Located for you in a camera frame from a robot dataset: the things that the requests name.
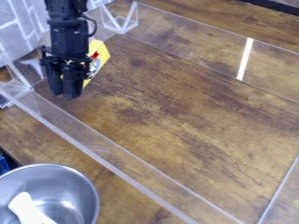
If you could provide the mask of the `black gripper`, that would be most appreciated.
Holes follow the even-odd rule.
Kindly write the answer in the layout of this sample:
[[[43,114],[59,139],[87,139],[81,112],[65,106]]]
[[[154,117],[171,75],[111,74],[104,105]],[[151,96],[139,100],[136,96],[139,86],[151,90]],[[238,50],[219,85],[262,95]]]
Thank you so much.
[[[93,33],[84,17],[49,18],[48,25],[51,45],[43,45],[40,50],[49,89],[53,95],[63,93],[67,99],[73,99],[80,97],[83,79],[89,77],[89,37]]]

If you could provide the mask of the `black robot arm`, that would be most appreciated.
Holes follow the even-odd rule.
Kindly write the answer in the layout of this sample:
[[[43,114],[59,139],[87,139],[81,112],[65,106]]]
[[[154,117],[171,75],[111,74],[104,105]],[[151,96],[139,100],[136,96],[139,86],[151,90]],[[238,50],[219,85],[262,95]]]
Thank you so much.
[[[67,99],[80,97],[84,80],[89,79],[89,32],[84,15],[88,0],[44,0],[51,27],[51,46],[41,45],[40,64],[45,68],[49,89],[53,95]]]

